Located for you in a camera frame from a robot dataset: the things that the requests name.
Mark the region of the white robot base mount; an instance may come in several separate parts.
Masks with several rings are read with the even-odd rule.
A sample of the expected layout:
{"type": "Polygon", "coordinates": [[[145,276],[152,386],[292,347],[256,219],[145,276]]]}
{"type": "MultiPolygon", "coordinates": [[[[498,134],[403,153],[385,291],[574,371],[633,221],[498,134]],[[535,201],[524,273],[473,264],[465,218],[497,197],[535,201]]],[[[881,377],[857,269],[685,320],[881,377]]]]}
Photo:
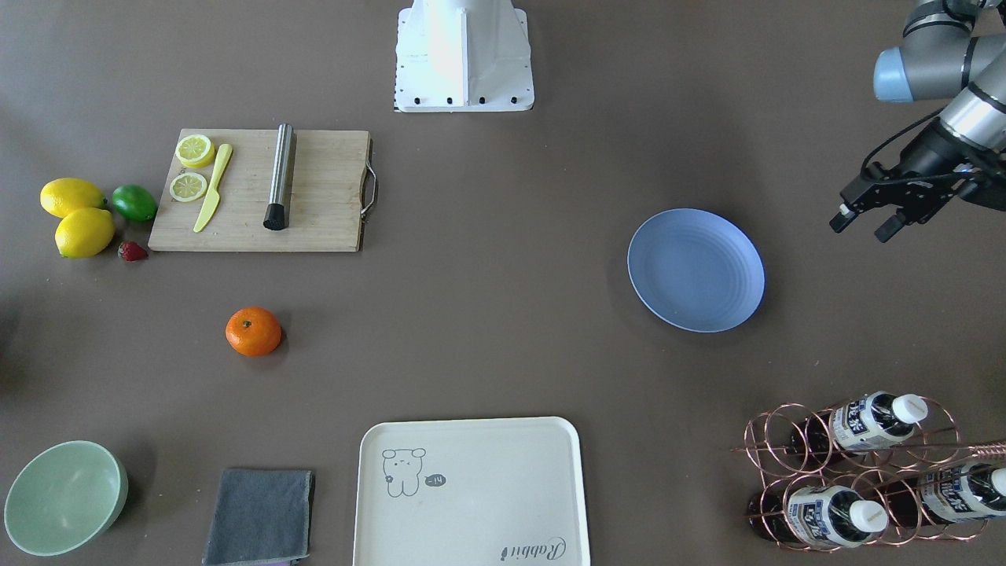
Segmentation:
{"type": "Polygon", "coordinates": [[[414,1],[398,12],[395,54],[395,111],[534,106],[528,18],[510,1],[414,1]]]}

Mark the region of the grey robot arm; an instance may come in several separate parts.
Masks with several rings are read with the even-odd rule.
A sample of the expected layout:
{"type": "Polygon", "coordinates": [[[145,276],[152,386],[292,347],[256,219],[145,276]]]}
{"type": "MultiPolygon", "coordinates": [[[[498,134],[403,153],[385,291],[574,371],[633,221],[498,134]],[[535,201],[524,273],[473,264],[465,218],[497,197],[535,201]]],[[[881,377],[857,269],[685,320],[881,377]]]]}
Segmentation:
{"type": "Polygon", "coordinates": [[[919,1],[906,19],[900,46],[877,57],[874,95],[881,101],[946,100],[916,122],[919,133],[891,168],[866,157],[841,190],[835,233],[870,209],[894,207],[876,230],[889,241],[926,223],[953,198],[1005,208],[1005,51],[1003,35],[976,36],[985,11],[1002,1],[919,1]]]}

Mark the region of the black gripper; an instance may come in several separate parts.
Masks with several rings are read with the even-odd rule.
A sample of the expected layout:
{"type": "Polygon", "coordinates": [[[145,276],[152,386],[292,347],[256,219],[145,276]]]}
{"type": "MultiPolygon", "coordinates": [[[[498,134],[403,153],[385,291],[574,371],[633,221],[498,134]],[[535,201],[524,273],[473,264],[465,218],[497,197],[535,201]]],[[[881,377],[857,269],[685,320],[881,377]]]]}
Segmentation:
{"type": "Polygon", "coordinates": [[[887,169],[869,157],[848,186],[829,221],[842,233],[869,209],[894,207],[894,214],[874,236],[886,243],[906,225],[926,223],[954,197],[978,207],[1005,209],[1004,158],[1001,152],[971,145],[931,122],[887,169]]]}

